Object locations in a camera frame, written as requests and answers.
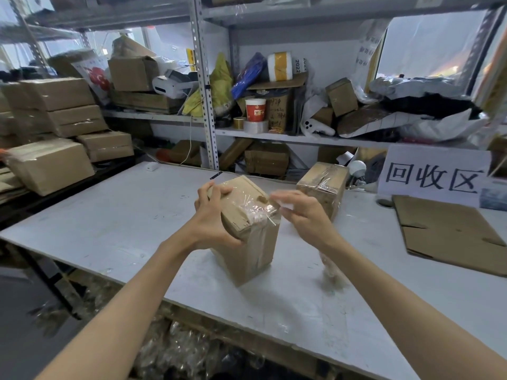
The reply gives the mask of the square open cardboard box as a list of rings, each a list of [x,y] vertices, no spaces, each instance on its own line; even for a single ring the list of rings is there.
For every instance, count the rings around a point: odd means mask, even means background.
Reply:
[[[153,79],[160,75],[158,63],[149,56],[114,57],[108,66],[116,91],[153,92]]]

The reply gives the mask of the white poly mailer bag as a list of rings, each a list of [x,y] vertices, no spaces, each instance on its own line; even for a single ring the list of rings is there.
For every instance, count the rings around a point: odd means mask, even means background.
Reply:
[[[360,108],[344,115],[337,123],[337,133],[354,138],[380,130],[398,130],[402,138],[444,142],[464,139],[484,127],[490,118],[479,113],[472,118],[472,109],[437,119],[428,115],[390,112],[377,105]]]

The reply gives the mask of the crumpled clear tape wad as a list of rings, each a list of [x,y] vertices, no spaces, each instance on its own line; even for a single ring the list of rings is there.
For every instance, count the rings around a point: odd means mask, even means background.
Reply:
[[[350,281],[346,275],[338,268],[338,266],[324,253],[319,251],[320,259],[323,264],[324,276],[327,281],[335,288],[342,290],[350,285]]]

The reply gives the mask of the flat cardboard box under printer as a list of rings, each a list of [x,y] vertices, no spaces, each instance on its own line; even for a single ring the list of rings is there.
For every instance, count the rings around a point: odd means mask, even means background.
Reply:
[[[127,92],[110,90],[111,102],[117,107],[154,112],[161,114],[178,114],[186,101],[183,99],[171,99],[157,93]]]

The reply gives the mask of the cardboard box below shelf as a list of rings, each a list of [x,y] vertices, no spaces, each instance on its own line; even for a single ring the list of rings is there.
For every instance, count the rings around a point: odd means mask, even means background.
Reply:
[[[284,143],[255,142],[244,159],[248,173],[281,178],[288,170],[290,149]]]

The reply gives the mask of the grey poly mailer bag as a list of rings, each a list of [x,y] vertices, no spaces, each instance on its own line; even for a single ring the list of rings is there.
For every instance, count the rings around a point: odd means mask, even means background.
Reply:
[[[443,76],[428,77],[378,77],[369,84],[370,91],[390,100],[405,97],[421,98],[425,95],[440,95],[452,100],[471,100],[463,94],[455,79]]]

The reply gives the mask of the long taped cardboard box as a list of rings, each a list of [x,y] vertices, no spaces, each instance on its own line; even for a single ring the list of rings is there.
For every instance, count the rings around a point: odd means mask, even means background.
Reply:
[[[100,108],[94,104],[55,111],[15,109],[12,114],[20,131],[27,135],[52,133],[72,138],[109,129]]]

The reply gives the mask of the white round lamp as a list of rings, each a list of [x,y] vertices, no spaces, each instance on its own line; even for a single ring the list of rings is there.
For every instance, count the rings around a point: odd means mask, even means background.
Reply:
[[[348,164],[349,172],[349,185],[354,185],[358,180],[364,180],[365,172],[367,171],[366,164],[361,160],[354,160]]]

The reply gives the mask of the white sign with black characters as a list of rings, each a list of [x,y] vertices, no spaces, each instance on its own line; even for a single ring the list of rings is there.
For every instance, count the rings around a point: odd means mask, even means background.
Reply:
[[[378,194],[478,208],[491,161],[486,150],[394,144],[386,154]]]

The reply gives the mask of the person's right hand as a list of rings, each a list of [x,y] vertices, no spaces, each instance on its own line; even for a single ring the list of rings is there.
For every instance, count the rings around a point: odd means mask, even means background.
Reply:
[[[317,199],[307,197],[307,218],[302,220],[301,223],[291,224],[305,242],[320,252],[326,253],[339,241],[338,233]]]

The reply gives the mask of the wide flat cardboard box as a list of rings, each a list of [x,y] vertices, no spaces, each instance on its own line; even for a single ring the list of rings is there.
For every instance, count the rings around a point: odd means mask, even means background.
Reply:
[[[23,80],[4,83],[0,89],[12,110],[51,112],[96,104],[82,78]]]

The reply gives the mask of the slanted narrow cardboard box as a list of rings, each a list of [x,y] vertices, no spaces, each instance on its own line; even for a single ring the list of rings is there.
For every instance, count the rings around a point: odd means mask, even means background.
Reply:
[[[219,156],[219,170],[229,170],[253,142],[254,140],[251,138],[236,138],[225,152]]]

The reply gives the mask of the red and white paper cup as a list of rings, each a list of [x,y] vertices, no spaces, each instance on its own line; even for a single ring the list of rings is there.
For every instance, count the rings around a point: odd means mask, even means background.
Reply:
[[[267,100],[264,98],[245,99],[246,119],[250,122],[261,122],[265,120]]]

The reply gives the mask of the small tilted cardboard box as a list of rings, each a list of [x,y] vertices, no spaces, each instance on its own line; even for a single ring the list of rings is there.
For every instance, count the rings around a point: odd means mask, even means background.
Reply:
[[[340,117],[359,108],[351,81],[343,77],[325,88],[334,114]]]

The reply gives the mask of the person's left forearm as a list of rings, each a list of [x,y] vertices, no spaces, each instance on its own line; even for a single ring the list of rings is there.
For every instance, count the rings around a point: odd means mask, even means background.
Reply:
[[[162,242],[34,380],[126,380],[164,295],[198,244],[181,231]]]

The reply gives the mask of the blue plastic bag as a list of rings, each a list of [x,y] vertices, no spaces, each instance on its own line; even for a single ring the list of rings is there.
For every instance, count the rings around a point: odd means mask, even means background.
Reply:
[[[267,59],[260,52],[256,52],[250,58],[238,75],[236,83],[231,88],[231,95],[234,100],[241,98],[247,88],[257,80],[263,72],[266,63]]]

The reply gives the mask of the black plastic bag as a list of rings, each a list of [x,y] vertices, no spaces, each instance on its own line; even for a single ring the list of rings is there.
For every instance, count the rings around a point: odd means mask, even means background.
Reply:
[[[481,108],[468,99],[450,99],[440,94],[425,93],[422,97],[403,97],[391,100],[383,97],[380,105],[392,112],[404,112],[408,114],[426,115],[441,120],[447,116],[462,113],[471,109],[469,118],[478,119]]]

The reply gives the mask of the cardboard box with handwriting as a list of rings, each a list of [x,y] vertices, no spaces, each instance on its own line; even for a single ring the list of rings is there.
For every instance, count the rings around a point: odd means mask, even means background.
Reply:
[[[247,88],[250,94],[267,100],[265,117],[269,131],[276,134],[297,133],[297,100],[305,96],[308,72],[297,73],[292,80],[257,82]]]

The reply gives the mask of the white label printer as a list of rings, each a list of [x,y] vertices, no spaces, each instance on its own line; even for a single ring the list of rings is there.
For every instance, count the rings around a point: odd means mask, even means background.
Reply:
[[[199,88],[199,81],[191,80],[187,74],[167,70],[152,80],[153,90],[169,99],[185,99]]]

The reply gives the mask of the yellow plastic bag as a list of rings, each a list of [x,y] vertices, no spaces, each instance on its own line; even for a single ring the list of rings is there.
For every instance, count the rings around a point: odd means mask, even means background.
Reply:
[[[213,114],[216,118],[223,117],[229,114],[235,100],[231,94],[233,77],[230,65],[222,52],[219,52],[214,70],[209,77]],[[182,115],[203,117],[199,90],[194,91],[184,102],[182,106]]]

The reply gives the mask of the grey metal shelving rack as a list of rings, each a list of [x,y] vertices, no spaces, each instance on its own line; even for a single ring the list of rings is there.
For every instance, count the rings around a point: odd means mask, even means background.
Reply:
[[[234,30],[267,27],[292,27],[330,24],[340,21],[368,21],[406,16],[425,16],[450,12],[486,11],[481,24],[487,31],[478,32],[475,43],[485,45],[495,23],[495,13],[507,8],[507,0],[233,0],[212,6],[202,0],[64,0],[71,8],[55,12],[24,14],[21,0],[8,0],[16,23],[0,18],[0,42],[28,44],[40,66],[47,66],[39,41],[49,32],[49,40],[67,39],[76,34],[89,47],[87,31],[122,30],[156,24],[190,22],[199,79],[199,99],[204,109],[206,144],[211,146],[208,160],[217,169],[218,151],[216,115],[212,112],[212,88],[209,79],[211,44],[205,39],[207,27],[221,26],[227,32],[230,50]]]

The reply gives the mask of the black metal table frame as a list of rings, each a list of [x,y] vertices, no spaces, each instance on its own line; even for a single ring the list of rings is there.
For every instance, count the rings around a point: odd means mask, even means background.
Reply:
[[[28,249],[9,244],[11,251],[26,262],[29,272],[34,274],[56,297],[67,312],[77,320],[85,318],[84,297],[86,287],[70,280],[69,275],[77,270],[69,265],[29,251]]]

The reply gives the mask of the small tape-wrapped cardboard box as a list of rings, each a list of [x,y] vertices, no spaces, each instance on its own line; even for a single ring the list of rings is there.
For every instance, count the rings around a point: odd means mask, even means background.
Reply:
[[[348,177],[348,167],[317,162],[296,184],[296,189],[316,198],[329,219],[334,221]]]

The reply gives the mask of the clear packing tape strip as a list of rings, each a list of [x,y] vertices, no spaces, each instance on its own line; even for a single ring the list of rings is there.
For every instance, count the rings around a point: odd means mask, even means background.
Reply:
[[[273,226],[280,225],[281,222],[281,205],[266,195],[254,193],[245,197],[240,209],[244,212],[248,223],[265,224],[270,223]]]

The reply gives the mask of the hanging strip of white labels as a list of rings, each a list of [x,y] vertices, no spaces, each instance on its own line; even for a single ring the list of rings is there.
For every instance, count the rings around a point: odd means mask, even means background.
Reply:
[[[358,50],[351,76],[352,85],[356,89],[364,89],[372,57],[391,21],[391,18],[369,19],[359,26]]]

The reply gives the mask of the person's left hand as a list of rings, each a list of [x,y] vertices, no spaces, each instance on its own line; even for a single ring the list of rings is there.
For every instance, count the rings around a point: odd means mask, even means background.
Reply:
[[[213,181],[202,185],[194,203],[195,215],[191,219],[191,231],[195,250],[218,248],[220,246],[220,230],[225,229],[220,200],[233,191],[228,185],[215,185]]]

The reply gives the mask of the flattened brown cardboard sheet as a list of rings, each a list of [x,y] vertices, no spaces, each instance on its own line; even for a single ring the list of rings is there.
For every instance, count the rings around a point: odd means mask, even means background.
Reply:
[[[475,208],[393,196],[409,254],[507,278],[507,243]]]

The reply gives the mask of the large plastic-wrapped cardboard box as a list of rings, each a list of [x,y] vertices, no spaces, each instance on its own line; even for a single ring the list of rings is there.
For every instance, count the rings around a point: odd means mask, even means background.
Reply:
[[[85,147],[63,138],[4,150],[2,159],[28,190],[42,197],[95,174]]]

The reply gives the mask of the person's right forearm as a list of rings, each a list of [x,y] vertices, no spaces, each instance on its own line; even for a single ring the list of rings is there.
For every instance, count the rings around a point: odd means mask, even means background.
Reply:
[[[357,289],[421,380],[507,380],[507,360],[361,255],[335,230],[318,247]]]

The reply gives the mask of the small low cardboard box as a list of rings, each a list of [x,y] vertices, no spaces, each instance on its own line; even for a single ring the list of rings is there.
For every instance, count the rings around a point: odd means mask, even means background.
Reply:
[[[76,140],[83,144],[92,163],[134,155],[132,138],[129,133],[108,131],[81,135]]]

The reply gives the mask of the pile of clear plastic wrap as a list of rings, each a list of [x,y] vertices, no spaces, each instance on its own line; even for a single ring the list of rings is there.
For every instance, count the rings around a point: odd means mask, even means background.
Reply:
[[[212,338],[158,311],[127,380],[289,380],[263,356]]]

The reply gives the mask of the taped brown cardboard box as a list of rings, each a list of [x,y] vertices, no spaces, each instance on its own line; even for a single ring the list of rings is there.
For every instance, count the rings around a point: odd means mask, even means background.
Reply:
[[[244,246],[239,249],[218,247],[212,249],[212,252],[234,285],[240,287],[271,264],[280,225],[248,223],[239,204],[254,193],[268,196],[249,178],[240,176],[223,184],[233,188],[230,194],[222,196],[220,200],[223,225],[226,231],[241,240]]]

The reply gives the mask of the white bag with red print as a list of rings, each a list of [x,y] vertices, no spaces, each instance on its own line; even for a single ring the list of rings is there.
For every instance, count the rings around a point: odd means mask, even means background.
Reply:
[[[110,104],[111,81],[106,57],[87,59],[80,63],[83,78],[97,96],[100,105]]]

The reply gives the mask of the white plastic bag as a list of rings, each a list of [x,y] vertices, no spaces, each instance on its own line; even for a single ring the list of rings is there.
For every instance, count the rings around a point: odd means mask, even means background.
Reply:
[[[305,137],[316,138],[318,135],[334,137],[336,131],[314,116],[323,108],[329,108],[329,98],[323,89],[314,89],[307,86],[305,89],[305,102],[299,121],[299,128]]]

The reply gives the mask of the white and yellow tape roll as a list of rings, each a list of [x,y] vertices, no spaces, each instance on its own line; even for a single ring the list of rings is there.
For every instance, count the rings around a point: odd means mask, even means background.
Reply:
[[[289,51],[272,53],[267,58],[270,82],[285,82],[293,79],[293,60]]]

